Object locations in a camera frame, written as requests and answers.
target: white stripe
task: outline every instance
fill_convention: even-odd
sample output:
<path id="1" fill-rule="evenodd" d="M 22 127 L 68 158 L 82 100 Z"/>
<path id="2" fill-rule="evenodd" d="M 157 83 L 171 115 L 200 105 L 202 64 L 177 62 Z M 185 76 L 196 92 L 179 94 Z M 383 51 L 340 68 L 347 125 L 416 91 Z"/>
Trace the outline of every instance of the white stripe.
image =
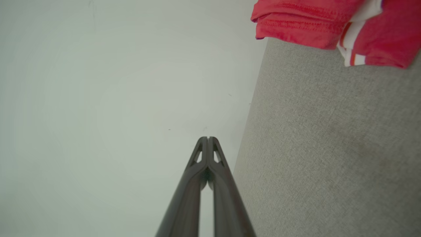
<path id="1" fill-rule="evenodd" d="M 344 37 L 344 48 L 354 48 L 354 43 L 364 24 L 365 21 L 351 23 Z"/>
<path id="2" fill-rule="evenodd" d="M 365 64 L 365 56 L 361 54 L 355 54 L 355 62 L 354 65 L 364 65 Z"/>
<path id="3" fill-rule="evenodd" d="M 351 54 L 352 54 L 352 49 L 347 48 L 346 55 L 345 55 L 345 67 L 351 66 Z"/>
<path id="4" fill-rule="evenodd" d="M 366 0 L 360 9 L 352 16 L 350 22 L 365 21 L 382 13 L 381 1 L 382 0 Z"/>
<path id="5" fill-rule="evenodd" d="M 336 47 L 338 47 L 339 52 L 342 54 L 342 56 L 345 58 L 346 55 L 346 48 L 342 48 L 339 43 L 336 45 Z"/>

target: red cloth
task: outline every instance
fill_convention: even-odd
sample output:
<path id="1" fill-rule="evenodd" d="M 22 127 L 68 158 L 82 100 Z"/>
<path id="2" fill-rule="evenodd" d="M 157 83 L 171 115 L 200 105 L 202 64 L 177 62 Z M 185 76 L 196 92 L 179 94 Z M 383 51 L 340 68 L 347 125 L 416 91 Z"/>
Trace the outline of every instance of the red cloth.
<path id="1" fill-rule="evenodd" d="M 274 37 L 322 49 L 341 43 L 364 0 L 259 0 L 251 20 L 256 38 Z M 383 12 L 363 22 L 348 65 L 407 68 L 421 47 L 421 0 L 383 0 Z"/>
<path id="2" fill-rule="evenodd" d="M 421 1 L 383 0 L 382 8 L 366 21 L 352 51 L 365 55 L 367 65 L 407 68 L 421 48 Z"/>
<path id="3" fill-rule="evenodd" d="M 251 20 L 256 38 L 274 37 L 322 49 L 335 49 L 345 25 L 364 0 L 259 0 Z"/>

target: black tongs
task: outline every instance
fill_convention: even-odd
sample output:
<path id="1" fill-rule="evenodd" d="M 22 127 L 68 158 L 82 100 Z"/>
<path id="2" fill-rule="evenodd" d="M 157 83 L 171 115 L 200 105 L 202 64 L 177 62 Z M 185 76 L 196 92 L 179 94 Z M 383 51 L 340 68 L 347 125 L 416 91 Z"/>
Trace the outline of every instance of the black tongs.
<path id="1" fill-rule="evenodd" d="M 197 161 L 202 152 L 202 160 Z M 215 137 L 201 137 L 158 229 L 157 237 L 197 237 L 200 192 L 213 190 L 215 237 L 256 236 L 224 153 Z"/>

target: stitching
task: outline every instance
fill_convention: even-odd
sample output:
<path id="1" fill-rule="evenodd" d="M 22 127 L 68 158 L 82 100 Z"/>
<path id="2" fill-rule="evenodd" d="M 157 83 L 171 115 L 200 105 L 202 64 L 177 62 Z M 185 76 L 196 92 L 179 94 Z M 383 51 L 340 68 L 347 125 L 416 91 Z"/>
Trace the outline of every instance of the stitching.
<path id="1" fill-rule="evenodd" d="M 265 19 L 262 22 L 258 22 L 266 26 L 271 27 L 283 27 L 301 30 L 312 30 L 318 32 L 330 32 L 334 34 L 341 34 L 343 30 L 342 24 L 327 24 L 327 23 L 310 23 L 310 22 L 299 22 L 299 21 L 281 21 Z"/>

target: white wall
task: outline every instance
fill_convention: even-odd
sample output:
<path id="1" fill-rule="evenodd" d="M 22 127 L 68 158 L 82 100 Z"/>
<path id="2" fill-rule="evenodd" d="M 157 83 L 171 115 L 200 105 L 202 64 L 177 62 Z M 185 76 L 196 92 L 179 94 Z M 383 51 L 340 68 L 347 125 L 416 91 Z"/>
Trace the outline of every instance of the white wall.
<path id="1" fill-rule="evenodd" d="M 200 136 L 233 171 L 253 4 L 0 0 L 0 235 L 153 236 Z"/>

